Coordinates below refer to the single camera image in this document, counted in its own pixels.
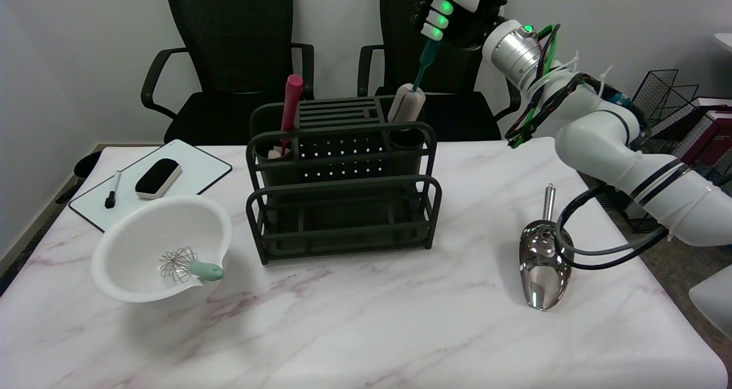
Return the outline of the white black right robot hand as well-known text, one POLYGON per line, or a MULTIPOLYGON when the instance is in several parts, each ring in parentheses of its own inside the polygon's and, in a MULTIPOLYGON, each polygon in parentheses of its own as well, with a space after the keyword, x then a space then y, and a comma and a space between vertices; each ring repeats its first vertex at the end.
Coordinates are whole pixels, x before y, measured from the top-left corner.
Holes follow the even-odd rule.
POLYGON ((497 27, 507 0, 419 0, 411 17, 422 35, 463 50, 478 50, 497 27))

